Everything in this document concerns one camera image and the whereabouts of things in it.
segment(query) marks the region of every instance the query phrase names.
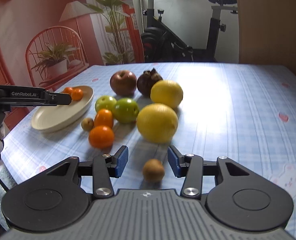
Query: green apple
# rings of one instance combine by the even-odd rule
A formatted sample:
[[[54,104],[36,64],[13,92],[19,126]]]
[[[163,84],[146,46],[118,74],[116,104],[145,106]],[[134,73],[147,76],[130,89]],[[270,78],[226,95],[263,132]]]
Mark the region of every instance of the green apple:
[[[95,110],[98,112],[101,109],[112,111],[115,107],[117,100],[111,96],[99,97],[95,104]]]
[[[113,117],[121,123],[134,122],[139,113],[139,106],[131,98],[122,98],[117,101],[112,113]]]

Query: lamp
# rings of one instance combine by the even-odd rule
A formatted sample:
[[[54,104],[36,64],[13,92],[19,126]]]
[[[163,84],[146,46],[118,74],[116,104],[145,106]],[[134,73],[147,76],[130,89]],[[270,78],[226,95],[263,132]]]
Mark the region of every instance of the lamp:
[[[83,16],[83,15],[86,15],[86,14],[95,13],[95,12],[96,11],[88,8],[86,5],[82,4],[81,2],[73,1],[73,2],[67,3],[65,9],[63,10],[63,12],[61,14],[61,18],[60,18],[59,22],[75,18],[78,33],[80,35],[80,39],[82,40],[77,17]]]

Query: potted plant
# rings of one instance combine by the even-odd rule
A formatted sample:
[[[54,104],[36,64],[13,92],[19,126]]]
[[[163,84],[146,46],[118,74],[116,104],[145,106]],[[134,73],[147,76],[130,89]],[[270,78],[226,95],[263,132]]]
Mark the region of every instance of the potted plant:
[[[32,53],[37,54],[40,62],[37,63],[32,69],[39,71],[40,74],[48,71],[48,76],[52,78],[62,75],[67,72],[67,59],[73,55],[73,52],[78,48],[72,47],[67,43],[49,44],[45,43],[46,50],[41,52]]]

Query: wicker chair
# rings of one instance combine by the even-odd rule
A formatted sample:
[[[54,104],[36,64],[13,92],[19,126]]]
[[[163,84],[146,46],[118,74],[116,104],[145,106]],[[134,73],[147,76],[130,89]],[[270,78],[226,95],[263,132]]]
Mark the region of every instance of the wicker chair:
[[[3,59],[1,49],[0,49],[0,85],[15,85],[13,79],[6,67],[5,61]],[[7,127],[12,130],[27,114],[29,110],[26,107],[13,107],[12,111],[7,113],[4,120]]]
[[[53,78],[49,76],[47,69],[44,72],[33,69],[33,67],[41,61],[36,53],[45,50],[46,43],[60,44],[62,42],[78,48],[73,52],[73,55],[68,58],[69,64],[66,73]],[[78,33],[65,26],[50,27],[38,33],[27,47],[26,62],[32,85],[34,87],[44,87],[47,90],[52,91],[55,91],[64,83],[89,67],[84,53],[83,43]]]

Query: white pot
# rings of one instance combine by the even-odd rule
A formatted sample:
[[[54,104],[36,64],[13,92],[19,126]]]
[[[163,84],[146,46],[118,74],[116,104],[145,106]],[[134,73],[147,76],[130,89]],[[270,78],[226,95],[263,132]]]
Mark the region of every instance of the white pot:
[[[51,67],[48,67],[48,74],[52,78],[60,76],[67,72],[67,60],[63,60]]]

